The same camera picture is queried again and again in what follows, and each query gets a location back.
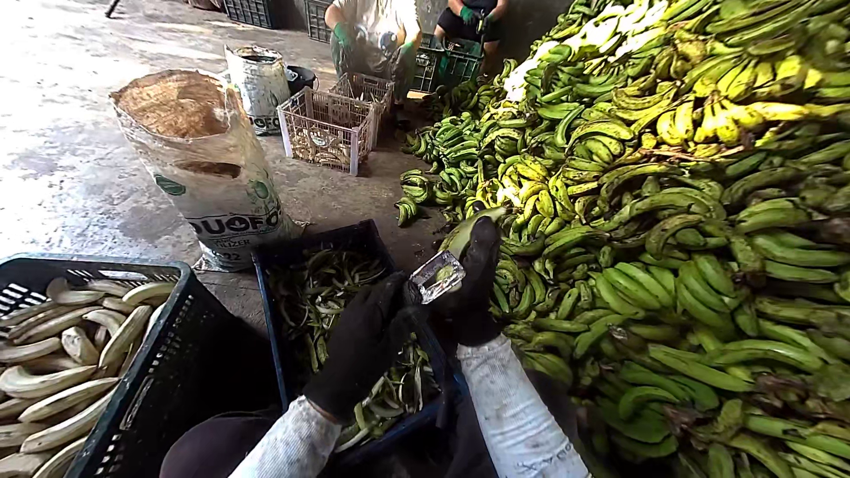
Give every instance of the white sleeve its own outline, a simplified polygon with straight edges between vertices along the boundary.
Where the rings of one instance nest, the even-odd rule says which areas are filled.
[[[504,335],[478,347],[458,345],[457,358],[500,477],[589,476]]]
[[[325,468],[341,429],[299,396],[230,478],[316,476]]]
[[[414,37],[422,31],[422,28],[419,26],[417,5],[413,0],[396,0],[395,21],[405,28],[405,34],[408,37]]]

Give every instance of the lap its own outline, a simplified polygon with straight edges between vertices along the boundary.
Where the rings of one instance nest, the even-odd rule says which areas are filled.
[[[467,25],[461,17],[454,14],[451,9],[443,10],[437,19],[437,25],[445,30],[449,38],[462,38],[471,42],[481,41],[481,33],[478,33],[477,24]],[[491,22],[484,31],[485,42],[498,42],[502,39],[502,21]]]

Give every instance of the black glove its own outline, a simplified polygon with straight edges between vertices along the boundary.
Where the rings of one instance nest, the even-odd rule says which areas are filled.
[[[461,288],[430,304],[436,333],[458,344],[475,346],[490,342],[502,332],[506,324],[497,322],[489,312],[500,243],[501,235],[490,218],[475,222],[472,240],[460,258],[467,272]]]
[[[396,272],[357,293],[333,328],[325,366],[304,387],[308,400],[340,421],[350,418],[405,342],[407,327],[394,310],[404,281]]]

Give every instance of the worker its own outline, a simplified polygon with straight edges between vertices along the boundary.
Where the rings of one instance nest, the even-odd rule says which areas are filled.
[[[317,476],[354,406],[401,351],[405,314],[427,311],[440,325],[435,330],[444,334],[442,339],[457,343],[456,356],[491,460],[480,467],[489,474],[449,475],[587,478],[587,467],[502,335],[505,324],[488,311],[499,244],[496,225],[490,218],[479,219],[462,258],[466,276],[461,288],[428,306],[399,310],[398,294],[405,282],[400,273],[358,293],[334,328],[324,367],[282,417],[207,420],[172,447],[160,477]],[[487,461],[486,454],[478,459]]]
[[[449,0],[449,6],[437,19],[434,38],[462,38],[484,43],[484,64],[488,71],[502,39],[502,16],[507,12],[507,0]]]
[[[325,10],[337,76],[362,73],[395,82],[394,103],[403,105],[416,73],[422,42],[414,0],[334,0]]]

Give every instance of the fertilizer bag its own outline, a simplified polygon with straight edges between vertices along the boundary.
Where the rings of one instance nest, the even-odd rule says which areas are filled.
[[[124,136],[189,221],[210,268],[251,266],[251,248],[297,235],[236,89],[166,70],[110,94]]]

